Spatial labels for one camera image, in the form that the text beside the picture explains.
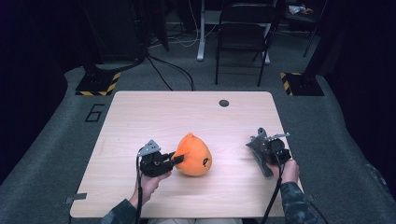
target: dark background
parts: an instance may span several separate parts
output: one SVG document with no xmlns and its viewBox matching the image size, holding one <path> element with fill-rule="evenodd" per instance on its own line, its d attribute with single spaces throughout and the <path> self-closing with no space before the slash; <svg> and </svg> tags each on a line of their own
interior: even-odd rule
<svg viewBox="0 0 396 224">
<path fill-rule="evenodd" d="M 332 1 L 311 60 L 316 70 L 324 69 L 349 133 L 384 176 L 393 197 L 394 8 L 393 1 Z M 62 101 L 64 73 L 82 66 L 84 55 L 102 63 L 103 54 L 78 1 L 2 1 L 0 22 L 3 182 Z M 119 32 L 138 35 L 134 28 Z M 76 47 L 73 38 L 85 45 Z M 323 68 L 325 61 L 332 63 Z"/>
</svg>

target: camouflage sleeve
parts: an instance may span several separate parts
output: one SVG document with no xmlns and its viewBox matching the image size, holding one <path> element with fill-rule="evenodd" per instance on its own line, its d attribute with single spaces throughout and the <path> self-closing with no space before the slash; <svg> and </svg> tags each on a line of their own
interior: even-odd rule
<svg viewBox="0 0 396 224">
<path fill-rule="evenodd" d="M 318 223 L 318 218 L 310 211 L 309 202 L 296 183 L 283 183 L 280 187 L 280 193 L 286 224 Z"/>
<path fill-rule="evenodd" d="M 105 215 L 101 224 L 131 224 L 136 217 L 136 209 L 131 203 L 124 199 L 117 206 L 111 209 L 110 212 Z"/>
</svg>

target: hand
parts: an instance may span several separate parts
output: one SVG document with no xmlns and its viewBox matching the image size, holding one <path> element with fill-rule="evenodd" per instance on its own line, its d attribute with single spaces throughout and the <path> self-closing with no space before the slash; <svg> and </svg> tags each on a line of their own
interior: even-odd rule
<svg viewBox="0 0 396 224">
<path fill-rule="evenodd" d="M 271 165 L 267 163 L 268 168 L 272 170 L 274 173 L 274 177 L 279 178 L 279 168 L 277 165 Z M 282 165 L 283 174 L 282 174 L 282 184 L 286 182 L 298 182 L 298 175 L 300 173 L 297 161 L 294 159 L 290 159 Z"/>
<path fill-rule="evenodd" d="M 156 177 L 148 177 L 146 175 L 142 175 L 142 181 L 141 181 L 141 185 L 142 185 L 142 189 L 143 189 L 142 205 L 145 204 L 151 198 L 151 194 L 154 193 L 154 190 L 156 188 L 158 188 L 158 186 L 160 185 L 160 181 L 168 178 L 171 174 L 172 174 L 172 172 L 169 171 L 168 173 L 165 173 L 163 175 L 159 175 Z M 137 208 L 137 203 L 139 202 L 138 188 L 139 188 L 139 186 L 138 186 L 138 183 L 136 182 L 135 187 L 134 187 L 134 194 L 132 195 L 131 199 L 129 200 L 129 202 L 135 208 Z"/>
</svg>

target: table top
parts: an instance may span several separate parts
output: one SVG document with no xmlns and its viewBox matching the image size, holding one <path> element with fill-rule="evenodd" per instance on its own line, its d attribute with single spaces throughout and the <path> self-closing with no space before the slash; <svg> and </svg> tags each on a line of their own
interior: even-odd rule
<svg viewBox="0 0 396 224">
<path fill-rule="evenodd" d="M 221 100 L 229 105 L 221 106 Z M 70 215 L 103 217 L 132 196 L 143 145 L 153 139 L 162 154 L 171 153 L 192 132 L 207 144 L 211 169 L 192 177 L 174 168 L 141 217 L 262 217 L 276 180 L 263 176 L 246 146 L 260 127 L 268 135 L 284 132 L 269 92 L 118 91 L 78 189 L 87 197 L 73 202 Z M 270 216 L 284 216 L 280 194 Z"/>
</svg>

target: table hole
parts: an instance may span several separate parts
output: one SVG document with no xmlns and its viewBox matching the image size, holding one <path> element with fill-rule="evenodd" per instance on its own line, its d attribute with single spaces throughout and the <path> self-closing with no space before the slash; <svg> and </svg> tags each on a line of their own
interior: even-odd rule
<svg viewBox="0 0 396 224">
<path fill-rule="evenodd" d="M 220 100 L 219 101 L 219 105 L 221 105 L 222 107 L 227 107 L 230 104 L 230 102 L 228 102 L 228 100 Z"/>
</svg>

